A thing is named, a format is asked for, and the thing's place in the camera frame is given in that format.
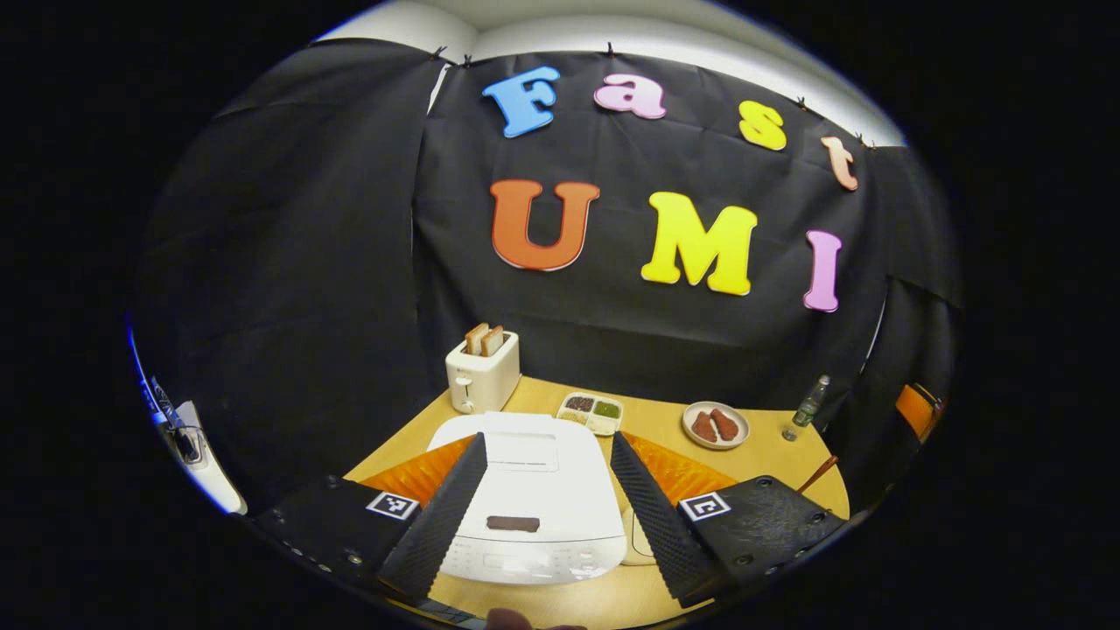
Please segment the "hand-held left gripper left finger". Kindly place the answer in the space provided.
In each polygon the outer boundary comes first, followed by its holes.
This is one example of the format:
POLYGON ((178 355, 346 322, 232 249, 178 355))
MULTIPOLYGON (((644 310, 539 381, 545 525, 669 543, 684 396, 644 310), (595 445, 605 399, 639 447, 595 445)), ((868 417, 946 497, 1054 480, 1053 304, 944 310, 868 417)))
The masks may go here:
POLYGON ((452 441, 368 483, 335 475, 252 518, 280 550, 340 586, 396 602, 428 597, 487 473, 483 433, 452 441))

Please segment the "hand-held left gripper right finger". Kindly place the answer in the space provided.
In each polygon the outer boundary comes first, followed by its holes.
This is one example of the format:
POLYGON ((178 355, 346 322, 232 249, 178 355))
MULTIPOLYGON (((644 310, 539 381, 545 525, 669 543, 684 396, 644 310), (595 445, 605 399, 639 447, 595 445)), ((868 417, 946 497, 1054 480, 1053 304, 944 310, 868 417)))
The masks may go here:
POLYGON ((780 479, 732 481, 624 430, 612 470, 680 606, 755 594, 847 527, 780 479))

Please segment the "white rice cooker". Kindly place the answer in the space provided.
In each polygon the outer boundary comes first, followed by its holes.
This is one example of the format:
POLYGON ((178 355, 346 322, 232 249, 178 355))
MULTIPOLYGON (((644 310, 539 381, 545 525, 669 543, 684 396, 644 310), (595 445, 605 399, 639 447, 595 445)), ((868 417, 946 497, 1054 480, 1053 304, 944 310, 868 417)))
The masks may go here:
POLYGON ((487 467, 444 574, 496 584, 599 578, 627 553, 603 447, 591 430, 544 414, 484 413, 444 421, 429 450, 480 434, 487 467))

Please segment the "wooden spoon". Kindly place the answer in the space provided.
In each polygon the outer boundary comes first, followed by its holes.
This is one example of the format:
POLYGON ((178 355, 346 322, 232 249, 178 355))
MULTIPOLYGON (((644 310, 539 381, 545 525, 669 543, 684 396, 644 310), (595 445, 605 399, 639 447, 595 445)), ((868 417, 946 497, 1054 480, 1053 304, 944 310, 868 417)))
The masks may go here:
POLYGON ((804 492, 808 491, 809 487, 813 487, 813 484, 815 484, 820 478, 823 478, 823 475, 825 475, 829 470, 836 466, 837 461, 839 461, 837 455, 831 455, 829 456, 829 458, 825 458, 825 461, 819 467, 816 467, 816 470, 811 475, 809 475, 808 479, 805 479, 805 481, 801 483, 800 487, 797 487, 796 490, 797 494, 804 494, 804 492))

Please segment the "clear bottle with green label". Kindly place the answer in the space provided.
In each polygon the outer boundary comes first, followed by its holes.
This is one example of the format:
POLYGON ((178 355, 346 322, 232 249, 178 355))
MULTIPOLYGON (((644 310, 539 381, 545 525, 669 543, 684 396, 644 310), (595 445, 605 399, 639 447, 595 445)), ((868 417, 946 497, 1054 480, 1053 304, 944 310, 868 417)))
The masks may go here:
POLYGON ((805 398, 801 400, 797 411, 792 418, 794 426, 804 428, 816 419, 816 413, 819 413, 819 409, 823 406, 823 399, 830 382, 831 379, 828 374, 819 376, 819 378, 816 378, 815 385, 812 386, 808 395, 805 395, 805 398))

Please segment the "white plate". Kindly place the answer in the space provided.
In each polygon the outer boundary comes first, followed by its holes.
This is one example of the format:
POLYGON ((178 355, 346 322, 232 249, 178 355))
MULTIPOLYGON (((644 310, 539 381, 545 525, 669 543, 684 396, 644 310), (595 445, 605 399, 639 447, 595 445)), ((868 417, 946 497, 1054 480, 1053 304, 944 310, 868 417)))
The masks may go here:
POLYGON ((746 441, 746 438, 748 438, 749 430, 752 430, 752 427, 749 427, 748 421, 738 410, 736 410, 731 406, 728 406, 728 404, 712 402, 711 400, 703 400, 702 402, 689 404, 689 406, 687 406, 685 410, 682 413, 681 423, 682 423, 682 429, 684 430, 684 434, 688 436, 689 439, 696 442, 697 445, 700 445, 703 448, 710 448, 717 451, 727 451, 739 447, 746 441), (692 433, 691 425, 693 424, 693 421, 696 421, 697 414, 701 411, 709 413, 712 410, 712 408, 720 408, 721 410, 724 410, 725 414, 727 414, 729 417, 732 418, 732 420, 735 420, 738 424, 739 434, 735 439, 720 441, 718 437, 717 442, 712 444, 712 443, 707 443, 704 441, 700 441, 699 438, 697 438, 696 434, 692 433))

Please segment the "white divided condiment tray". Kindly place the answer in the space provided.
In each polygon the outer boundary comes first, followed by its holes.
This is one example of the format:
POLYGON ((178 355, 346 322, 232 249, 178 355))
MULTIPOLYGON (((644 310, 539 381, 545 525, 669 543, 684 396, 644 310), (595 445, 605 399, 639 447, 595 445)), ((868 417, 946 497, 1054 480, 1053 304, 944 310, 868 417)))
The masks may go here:
POLYGON ((624 404, 605 395, 570 392, 557 408, 556 418, 573 421, 596 436, 612 436, 620 430, 624 404))

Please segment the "white toaster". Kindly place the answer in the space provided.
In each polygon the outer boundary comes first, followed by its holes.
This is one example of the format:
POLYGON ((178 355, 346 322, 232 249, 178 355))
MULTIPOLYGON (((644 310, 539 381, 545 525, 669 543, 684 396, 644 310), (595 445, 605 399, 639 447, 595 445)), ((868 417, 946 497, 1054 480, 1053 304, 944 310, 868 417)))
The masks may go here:
POLYGON ((521 379, 520 339, 504 330, 504 344, 493 356, 464 352, 465 339, 445 356, 451 406, 464 414, 503 410, 521 379))

